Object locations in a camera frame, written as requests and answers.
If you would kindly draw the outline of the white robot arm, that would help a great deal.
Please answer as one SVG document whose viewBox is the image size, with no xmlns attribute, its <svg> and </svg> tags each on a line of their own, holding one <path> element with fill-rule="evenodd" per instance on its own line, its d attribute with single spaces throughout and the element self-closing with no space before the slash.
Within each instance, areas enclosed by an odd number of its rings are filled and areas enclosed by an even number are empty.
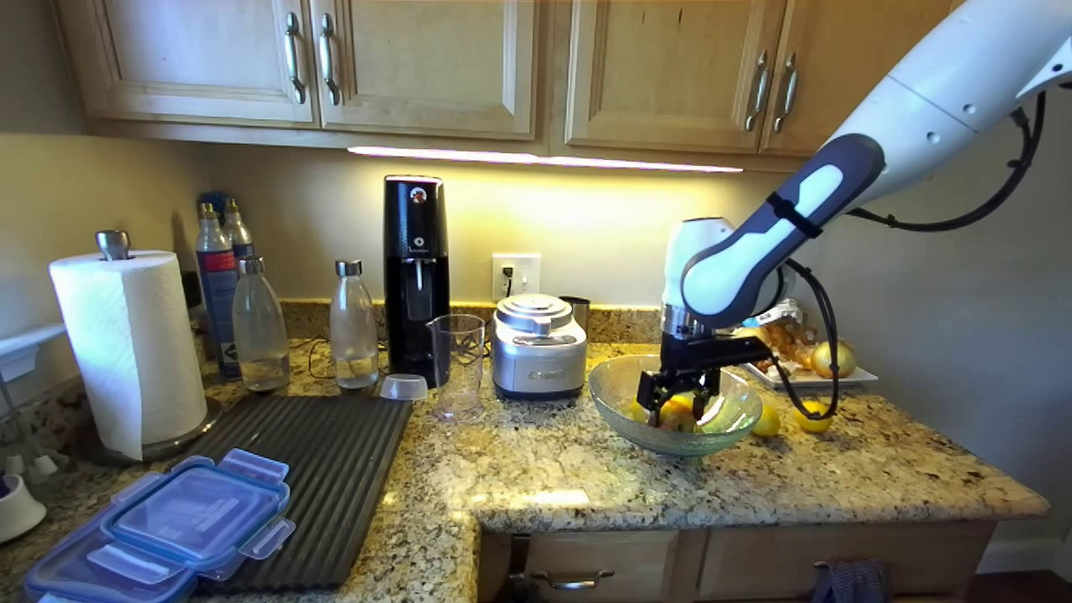
<svg viewBox="0 0 1072 603">
<path fill-rule="evenodd" d="M 965 0 L 742 226 L 687 217 L 668 245 L 659 369 L 643 373 L 637 384 L 651 422 L 659 422 L 659 408 L 675 391 L 694 391 L 694 416 L 704 416 L 707 398 L 720 391 L 725 366 L 767 358 L 760 339 L 729 339 L 728 327 L 757 310 L 764 277 L 831 217 L 874 217 L 865 201 L 917 180 L 1011 119 L 1023 154 L 1007 180 L 974 211 L 932 221 L 932 230 L 952 230 L 1003 208 L 1036 161 L 1044 90 L 1068 85 L 1068 75 L 1072 0 Z"/>
</svg>

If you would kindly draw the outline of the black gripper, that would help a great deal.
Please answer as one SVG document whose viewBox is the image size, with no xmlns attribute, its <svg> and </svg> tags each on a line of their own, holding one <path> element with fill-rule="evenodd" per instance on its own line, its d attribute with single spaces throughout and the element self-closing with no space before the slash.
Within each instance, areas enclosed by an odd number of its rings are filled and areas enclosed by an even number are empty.
<svg viewBox="0 0 1072 603">
<path fill-rule="evenodd" d="M 728 336 L 694 336 L 659 343 L 659 373 L 640 375 L 637 401 L 651 422 L 659 419 L 663 391 L 687 391 L 694 388 L 694 419 L 700 422 L 709 398 L 717 397 L 720 369 L 725 366 L 748 366 L 767 358 L 769 350 L 757 339 L 728 339 Z"/>
</svg>

